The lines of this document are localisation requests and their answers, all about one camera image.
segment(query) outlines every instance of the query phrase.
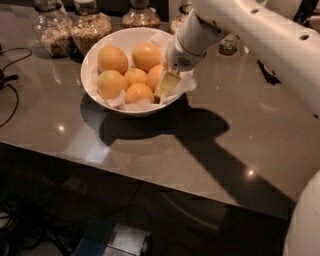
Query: electronic device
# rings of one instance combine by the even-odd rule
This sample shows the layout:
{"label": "electronic device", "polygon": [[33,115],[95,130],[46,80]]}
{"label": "electronic device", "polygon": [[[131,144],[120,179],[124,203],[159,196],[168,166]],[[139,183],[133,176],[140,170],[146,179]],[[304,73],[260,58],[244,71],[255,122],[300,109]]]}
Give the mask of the electronic device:
{"label": "electronic device", "polygon": [[150,232],[105,219],[94,219],[80,241],[75,256],[149,256]]}
{"label": "electronic device", "polygon": [[268,7],[269,1],[262,0],[193,0],[192,12],[168,45],[167,64],[181,71],[192,70],[209,46],[228,33],[237,35],[319,118],[320,35],[293,20],[305,1],[270,2]]}

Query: gray table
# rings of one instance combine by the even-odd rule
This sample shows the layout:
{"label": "gray table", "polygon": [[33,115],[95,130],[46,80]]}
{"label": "gray table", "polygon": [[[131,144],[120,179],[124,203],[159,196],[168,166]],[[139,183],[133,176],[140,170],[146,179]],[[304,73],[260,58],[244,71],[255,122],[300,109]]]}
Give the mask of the gray table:
{"label": "gray table", "polygon": [[[211,47],[195,91],[130,118],[88,97],[81,59],[50,58],[32,33],[34,15],[0,5],[2,48],[33,51],[6,70],[20,77],[20,104],[0,142],[280,218],[320,169],[319,120],[283,85],[266,83],[251,54],[223,57]],[[0,56],[0,67],[23,54]],[[0,91],[1,122],[14,103],[12,91]]]}

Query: glass jar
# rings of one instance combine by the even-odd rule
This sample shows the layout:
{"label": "glass jar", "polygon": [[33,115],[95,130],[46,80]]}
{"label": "glass jar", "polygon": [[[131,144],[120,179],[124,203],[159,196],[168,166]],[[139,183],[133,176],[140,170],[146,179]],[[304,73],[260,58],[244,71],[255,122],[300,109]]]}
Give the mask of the glass jar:
{"label": "glass jar", "polygon": [[72,38],[83,56],[99,40],[112,31],[109,16],[100,13],[95,0],[74,0],[76,20],[71,28]]}
{"label": "glass jar", "polygon": [[237,51],[237,36],[228,34],[219,44],[219,53],[222,55],[233,55]]}
{"label": "glass jar", "polygon": [[150,7],[149,0],[130,0],[130,9],[122,17],[124,28],[149,27],[159,28],[160,17],[154,9]]}
{"label": "glass jar", "polygon": [[53,57],[66,57],[77,48],[71,37],[71,18],[61,11],[61,4],[56,0],[34,0],[39,13],[32,23],[34,33],[40,44]]}
{"label": "glass jar", "polygon": [[179,8],[179,13],[172,19],[169,25],[170,34],[174,34],[178,27],[185,21],[188,14],[192,10],[192,1],[191,0],[182,0],[182,5]]}

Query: orange fruit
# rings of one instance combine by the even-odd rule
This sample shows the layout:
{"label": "orange fruit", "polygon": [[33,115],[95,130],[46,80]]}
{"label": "orange fruit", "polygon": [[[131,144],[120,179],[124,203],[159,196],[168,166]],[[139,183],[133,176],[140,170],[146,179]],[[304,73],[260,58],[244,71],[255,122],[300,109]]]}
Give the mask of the orange fruit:
{"label": "orange fruit", "polygon": [[105,70],[116,70],[124,74],[128,70],[129,61],[127,55],[115,45],[106,45],[98,52],[98,68],[101,72]]}
{"label": "orange fruit", "polygon": [[137,68],[149,72],[162,61],[160,49],[152,43],[142,42],[132,50],[132,60]]}
{"label": "orange fruit", "polygon": [[137,103],[142,99],[148,99],[151,104],[154,103],[153,91],[150,87],[141,83],[131,85],[126,92],[126,103]]}
{"label": "orange fruit", "polygon": [[147,75],[146,85],[148,85],[152,91],[155,91],[158,82],[160,81],[163,69],[164,67],[162,64],[154,66],[152,69],[150,69]]}
{"label": "orange fruit", "polygon": [[124,78],[127,80],[128,86],[136,83],[145,84],[147,81],[147,73],[139,68],[129,68],[124,74]]}
{"label": "orange fruit", "polygon": [[126,79],[116,70],[106,70],[98,76],[98,94],[105,100],[117,97],[121,90],[127,90],[127,88]]}

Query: jar lid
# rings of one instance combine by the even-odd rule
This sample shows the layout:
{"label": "jar lid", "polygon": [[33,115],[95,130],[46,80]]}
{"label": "jar lid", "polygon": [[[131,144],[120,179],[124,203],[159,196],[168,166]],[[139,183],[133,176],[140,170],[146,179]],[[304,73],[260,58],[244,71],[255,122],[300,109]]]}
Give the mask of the jar lid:
{"label": "jar lid", "polygon": [[100,12],[100,9],[97,8],[96,0],[73,0],[73,3],[76,7],[75,13],[77,15],[82,16]]}
{"label": "jar lid", "polygon": [[130,5],[133,8],[138,8],[138,9],[142,9],[142,8],[147,8],[149,7],[149,0],[130,0]]}
{"label": "jar lid", "polygon": [[39,13],[52,12],[61,9],[61,4],[56,3],[55,5],[47,5],[47,4],[36,4],[34,9]]}
{"label": "jar lid", "polygon": [[192,0],[182,0],[182,4],[192,4]]}

